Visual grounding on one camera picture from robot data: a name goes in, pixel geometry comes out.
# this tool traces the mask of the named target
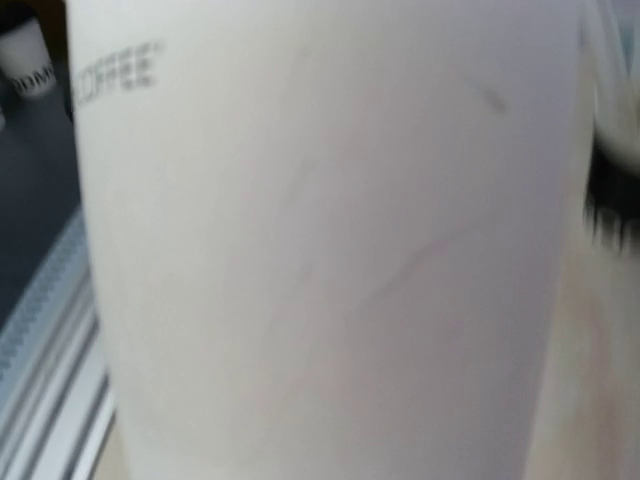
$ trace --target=white cup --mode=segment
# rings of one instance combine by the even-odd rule
[[[520,478],[576,2],[67,7],[132,478]]]
[[[0,69],[22,98],[49,93],[56,85],[56,77],[35,12],[26,5],[11,3],[0,9],[0,16],[3,15]]]

